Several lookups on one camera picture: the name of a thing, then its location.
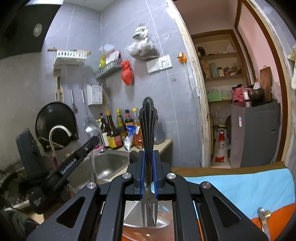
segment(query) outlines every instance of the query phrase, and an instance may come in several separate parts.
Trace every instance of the wall socket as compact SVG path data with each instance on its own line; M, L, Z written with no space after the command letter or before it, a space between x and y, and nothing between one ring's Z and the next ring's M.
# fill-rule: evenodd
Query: wall socket
M159 69L166 69L172 67L172 63L170 61L170 56L166 55L158 58Z
M166 55L146 62L148 73L172 67L170 56Z

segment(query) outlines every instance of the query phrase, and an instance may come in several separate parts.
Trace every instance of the blue cloth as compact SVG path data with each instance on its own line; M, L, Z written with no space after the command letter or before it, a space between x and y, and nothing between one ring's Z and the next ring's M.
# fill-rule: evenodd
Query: blue cloth
M274 212L295 203L294 182L287 168L253 174L185 177L185 179L197 184L210 182L250 219L258 216L259 207Z

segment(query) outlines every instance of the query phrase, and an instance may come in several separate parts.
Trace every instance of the ceiling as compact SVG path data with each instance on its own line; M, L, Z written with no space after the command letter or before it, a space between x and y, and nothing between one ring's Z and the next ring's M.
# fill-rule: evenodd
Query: ceiling
M186 20L196 21L228 19L233 5L232 0L182 0L175 2L176 7Z
M64 0L64 2L81 5L92 8L97 11L102 11L109 3L114 0Z

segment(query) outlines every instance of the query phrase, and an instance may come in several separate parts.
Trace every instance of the countertop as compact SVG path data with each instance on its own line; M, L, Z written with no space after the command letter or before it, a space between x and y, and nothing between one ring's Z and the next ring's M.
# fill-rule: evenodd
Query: countertop
M165 139L165 141L159 145L154 145L153 147L153 150L158 150L159 151L159 154L163 153L170 144L172 144L173 140L171 139ZM121 147L119 149L117 149L118 151L127 151L124 147ZM140 149L138 149L137 147L132 147L129 151L127 152L131 152L131 151L136 151L136 152L139 152Z

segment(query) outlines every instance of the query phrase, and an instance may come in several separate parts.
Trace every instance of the blue gripper pad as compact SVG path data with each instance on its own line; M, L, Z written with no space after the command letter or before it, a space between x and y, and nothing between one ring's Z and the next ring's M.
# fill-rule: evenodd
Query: blue gripper pad
M143 198L143 194L144 194L144 167L145 167L145 152L143 154L142 171L141 171L141 190L140 190L141 199ZM155 197L156 199L158 199L158 179L157 179L156 160L155 160L154 151L153 151L153 157L152 157L152 174L153 174L153 181L154 181Z

